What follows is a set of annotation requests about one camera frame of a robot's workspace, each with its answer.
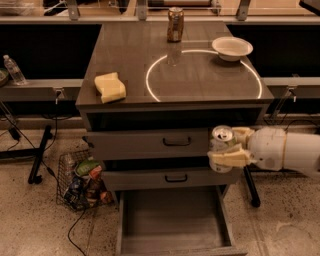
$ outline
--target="drawer handle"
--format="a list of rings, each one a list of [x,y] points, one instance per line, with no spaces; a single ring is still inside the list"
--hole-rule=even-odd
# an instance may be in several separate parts
[[[188,180],[188,175],[185,174],[182,178],[169,178],[167,175],[164,176],[166,182],[174,183],[174,182],[186,182]]]
[[[166,138],[162,139],[163,145],[167,147],[177,147],[177,146],[189,146],[191,144],[191,138],[188,137],[186,141],[169,141]]]

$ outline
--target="clear bottle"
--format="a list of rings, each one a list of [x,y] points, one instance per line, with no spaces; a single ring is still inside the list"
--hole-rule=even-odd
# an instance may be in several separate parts
[[[9,55],[4,55],[3,59],[4,59],[4,66],[7,68],[8,72],[10,73],[14,83],[17,85],[27,84],[27,80],[22,74],[17,63],[13,59],[11,59]]]

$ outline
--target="concrete floor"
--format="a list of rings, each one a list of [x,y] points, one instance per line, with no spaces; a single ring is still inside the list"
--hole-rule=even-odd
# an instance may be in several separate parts
[[[35,146],[44,126],[38,127],[22,129]],[[0,151],[16,143],[5,131],[0,130]],[[60,155],[87,149],[84,134],[83,128],[58,129],[54,144],[45,152],[46,165],[57,174]],[[12,149],[22,148],[30,148],[23,137]],[[57,205],[57,184],[44,165],[39,170],[43,181],[28,184],[32,164],[32,159],[0,161],[0,255],[82,255],[67,237],[81,212]],[[320,184],[288,173],[253,173],[253,178],[260,208],[251,206],[243,175],[224,199],[237,247],[246,249],[250,256],[320,255]],[[114,205],[104,205],[88,210],[72,230],[71,238],[85,255],[111,256],[117,225],[118,210]]]

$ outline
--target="closed drawer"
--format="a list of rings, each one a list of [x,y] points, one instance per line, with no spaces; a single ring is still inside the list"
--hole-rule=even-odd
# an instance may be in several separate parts
[[[88,142],[97,160],[205,156],[208,129],[91,132]]]
[[[217,187],[124,191],[117,255],[246,255]]]
[[[153,188],[176,188],[236,183],[242,170],[217,173],[206,167],[165,170],[135,170],[103,172],[103,180],[111,191]]]

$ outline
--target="sponge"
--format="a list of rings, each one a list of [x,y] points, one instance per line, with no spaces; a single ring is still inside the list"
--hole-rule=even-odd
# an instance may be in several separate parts
[[[101,93],[103,103],[112,102],[126,97],[126,88],[118,79],[118,73],[113,72],[94,79],[97,90]]]

